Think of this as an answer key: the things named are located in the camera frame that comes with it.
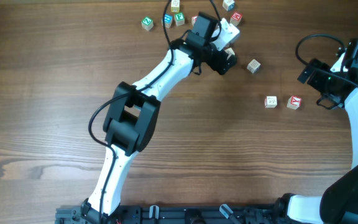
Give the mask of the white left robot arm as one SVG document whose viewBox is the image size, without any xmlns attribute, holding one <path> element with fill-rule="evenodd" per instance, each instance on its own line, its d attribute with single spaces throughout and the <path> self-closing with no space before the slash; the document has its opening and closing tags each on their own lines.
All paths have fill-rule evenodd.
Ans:
<svg viewBox="0 0 358 224">
<path fill-rule="evenodd" d="M 113 97 L 92 115 L 105 108 L 101 145 L 106 156 L 93 193 L 81 206 L 81 216 L 89 223 L 109 223 L 121 203 L 121 192 L 131 164 L 150 142 L 162 100 L 194 68 L 202 63 L 224 75 L 237 62 L 226 50 L 240 36 L 239 29 L 225 19 L 198 14 L 191 30 L 183 37 L 168 41 L 163 60 L 143 79 L 120 83 Z"/>
</svg>

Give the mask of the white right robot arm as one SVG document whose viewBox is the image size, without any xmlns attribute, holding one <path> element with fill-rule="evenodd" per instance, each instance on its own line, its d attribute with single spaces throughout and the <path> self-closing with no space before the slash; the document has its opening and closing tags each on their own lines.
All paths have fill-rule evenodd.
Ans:
<svg viewBox="0 0 358 224">
<path fill-rule="evenodd" d="M 358 38 L 341 44 L 333 66 L 314 58 L 298 77 L 331 102 L 331 108 L 346 111 L 352 137 L 351 170 L 319 197 L 285 194 L 270 213 L 271 223 L 358 223 Z"/>
</svg>

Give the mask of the green edged plain block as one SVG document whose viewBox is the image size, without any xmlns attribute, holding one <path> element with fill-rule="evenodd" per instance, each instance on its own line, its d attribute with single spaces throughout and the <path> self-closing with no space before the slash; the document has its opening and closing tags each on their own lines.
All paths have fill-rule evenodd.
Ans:
<svg viewBox="0 0 358 224">
<path fill-rule="evenodd" d="M 231 57 L 236 57 L 236 54 L 234 53 L 232 48 L 228 48 L 224 50 L 225 53 L 227 54 L 227 59 L 229 60 Z"/>
</svg>

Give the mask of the red Y letter block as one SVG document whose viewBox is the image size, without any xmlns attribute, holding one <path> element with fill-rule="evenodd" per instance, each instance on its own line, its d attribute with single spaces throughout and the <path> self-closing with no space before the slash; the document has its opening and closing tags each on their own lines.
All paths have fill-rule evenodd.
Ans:
<svg viewBox="0 0 358 224">
<path fill-rule="evenodd" d="M 291 96 L 288 99 L 287 107 L 293 110 L 297 110 L 301 106 L 302 99 L 299 96 Z"/>
</svg>

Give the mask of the plain wooden picture block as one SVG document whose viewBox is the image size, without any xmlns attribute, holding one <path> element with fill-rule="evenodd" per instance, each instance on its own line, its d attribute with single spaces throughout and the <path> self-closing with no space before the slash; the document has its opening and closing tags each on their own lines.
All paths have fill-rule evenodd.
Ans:
<svg viewBox="0 0 358 224">
<path fill-rule="evenodd" d="M 276 96 L 266 96 L 264 99 L 264 105 L 266 108 L 275 108 L 278 105 Z"/>
</svg>

